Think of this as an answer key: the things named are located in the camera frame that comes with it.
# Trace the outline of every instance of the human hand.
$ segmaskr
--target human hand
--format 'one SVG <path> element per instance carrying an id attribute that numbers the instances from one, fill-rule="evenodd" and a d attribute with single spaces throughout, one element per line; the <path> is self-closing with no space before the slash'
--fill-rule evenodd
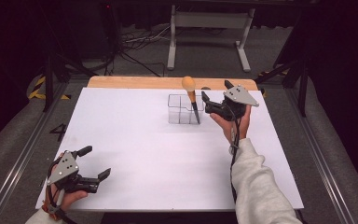
<path id="1" fill-rule="evenodd" d="M 55 165 L 52 168 L 52 172 L 56 169 L 56 167 L 57 167 L 57 165 Z M 51 185 L 51 193 L 54 195 L 56 191 L 57 191 L 57 187 L 54 184 L 52 184 Z M 57 192 L 54 196 L 55 203 L 58 200 L 58 196 L 59 196 L 59 192 Z M 69 210 L 69 207 L 72 205 L 72 203 L 74 203 L 82 198 L 86 198 L 87 196 L 89 196 L 89 194 L 84 190 L 78 190 L 73 193 L 65 193 L 63 195 L 60 208 L 62 211 L 67 212 Z M 50 199 L 48 197 L 48 189 L 46 189 L 45 204 L 50 204 Z"/>
<path id="2" fill-rule="evenodd" d="M 242 118 L 238 119 L 240 123 L 240 140 L 246 138 L 248 133 L 250 117 L 251 117 L 251 105 L 246 105 L 245 114 Z M 234 133 L 237 133 L 237 128 L 234 121 L 227 121 L 220 117 L 218 114 L 211 113 L 211 118 L 223 129 L 223 134 L 230 144 L 232 144 L 231 128 L 234 129 Z"/>

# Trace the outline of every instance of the transparent container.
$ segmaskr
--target transparent container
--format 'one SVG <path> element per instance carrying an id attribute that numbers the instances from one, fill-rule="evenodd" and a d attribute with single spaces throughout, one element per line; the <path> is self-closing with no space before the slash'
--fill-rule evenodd
<path id="1" fill-rule="evenodd" d="M 204 104 L 200 95 L 196 96 L 196 103 L 201 123 Z M 171 124 L 199 124 L 188 95 L 170 94 L 168 96 L 168 113 L 168 122 Z"/>

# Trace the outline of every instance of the cable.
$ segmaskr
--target cable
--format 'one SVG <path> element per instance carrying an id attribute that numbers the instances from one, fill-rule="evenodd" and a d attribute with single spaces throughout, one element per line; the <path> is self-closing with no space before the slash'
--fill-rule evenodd
<path id="1" fill-rule="evenodd" d="M 128 55 L 125 52 L 121 52 L 122 54 L 126 55 L 127 57 L 131 58 L 132 60 L 136 61 L 138 64 L 140 64 L 141 66 L 143 66 L 144 68 L 146 68 L 147 70 L 149 70 L 150 72 L 152 72 L 154 75 L 156 75 L 157 77 L 161 77 L 159 74 L 157 74 L 155 71 L 151 70 L 150 68 L 148 68 L 146 65 L 144 65 L 143 63 L 139 62 L 138 60 L 132 58 L 130 55 Z"/>

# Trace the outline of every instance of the white tabletop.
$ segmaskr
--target white tabletop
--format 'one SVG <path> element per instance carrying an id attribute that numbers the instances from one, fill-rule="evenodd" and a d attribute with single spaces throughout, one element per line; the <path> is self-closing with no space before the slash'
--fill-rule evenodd
<path id="1" fill-rule="evenodd" d="M 248 137 L 292 206 L 303 208 L 281 143 L 264 99 L 252 108 Z M 79 173 L 96 177 L 107 168 L 111 175 L 95 194 L 72 209 L 93 211 L 232 211 L 229 166 L 231 155 L 222 130 L 208 114 L 201 125 L 170 124 L 168 96 L 183 90 L 85 88 L 66 130 L 57 156 L 65 150 L 93 146 L 76 162 Z M 207 91 L 221 102 L 222 91 Z M 36 208 L 45 197 L 42 190 Z"/>

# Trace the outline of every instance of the white sleeve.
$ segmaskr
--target white sleeve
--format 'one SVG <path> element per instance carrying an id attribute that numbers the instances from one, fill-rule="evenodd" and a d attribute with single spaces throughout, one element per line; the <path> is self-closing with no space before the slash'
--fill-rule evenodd
<path id="1" fill-rule="evenodd" d="M 43 209 L 37 210 L 25 224 L 62 224 L 63 221 L 55 221 Z"/>
<path id="2" fill-rule="evenodd" d="M 237 191 L 235 210 L 240 224 L 301 223 L 292 205 L 275 183 L 272 170 L 263 165 L 249 138 L 241 139 L 232 167 Z"/>

